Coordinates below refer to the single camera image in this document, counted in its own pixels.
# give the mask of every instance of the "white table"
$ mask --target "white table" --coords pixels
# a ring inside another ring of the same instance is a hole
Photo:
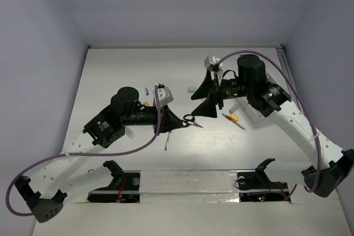
[[[205,76],[207,55],[223,57],[234,48],[189,49],[91,49],[67,131],[65,146],[82,127],[110,102],[123,86],[135,87],[140,101],[152,102],[145,86],[168,86],[174,95],[170,109],[179,117],[190,113],[201,101],[191,101],[188,87],[199,86]],[[275,48],[255,49],[278,65]],[[237,57],[228,59],[225,69],[237,70]],[[277,70],[265,62],[267,71],[286,88]],[[254,125],[237,111],[246,131],[224,119],[221,112],[236,101],[225,101],[218,118],[198,117],[203,129],[190,127],[172,132],[167,152],[166,134],[145,150],[112,158],[124,170],[228,170],[254,169],[266,158],[305,162],[306,156],[276,125],[267,121]],[[153,134],[152,127],[131,127],[136,138],[116,141],[106,152],[137,148]],[[92,168],[107,158],[92,158]],[[191,204],[89,204],[70,203],[47,223],[37,223],[33,236],[52,235],[350,235],[336,192],[328,198],[307,194],[299,188],[292,204],[266,203],[191,203]]]

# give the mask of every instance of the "green eraser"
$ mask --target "green eraser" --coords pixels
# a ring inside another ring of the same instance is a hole
[[[189,87],[188,88],[188,92],[189,93],[194,93],[194,92],[196,92],[197,91],[197,87]]]

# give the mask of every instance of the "white wall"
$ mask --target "white wall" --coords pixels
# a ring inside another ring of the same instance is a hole
[[[314,0],[286,43],[296,87],[317,127],[354,148],[354,0]],[[354,172],[339,195],[354,233]]]
[[[280,44],[311,0],[66,0],[89,44]]]
[[[87,52],[63,0],[0,0],[0,234],[31,235],[33,217],[4,203],[25,166],[58,153]],[[13,206],[28,212],[18,193]]]

